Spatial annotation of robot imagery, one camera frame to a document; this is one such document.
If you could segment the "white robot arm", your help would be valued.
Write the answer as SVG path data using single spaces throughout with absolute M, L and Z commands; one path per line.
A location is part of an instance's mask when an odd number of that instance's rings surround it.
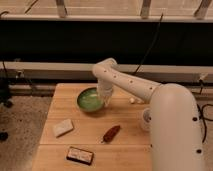
M 152 171 L 206 171 L 199 111 L 191 91 L 119 72 L 116 65 L 108 58 L 93 66 L 99 97 L 110 98 L 118 86 L 149 104 Z

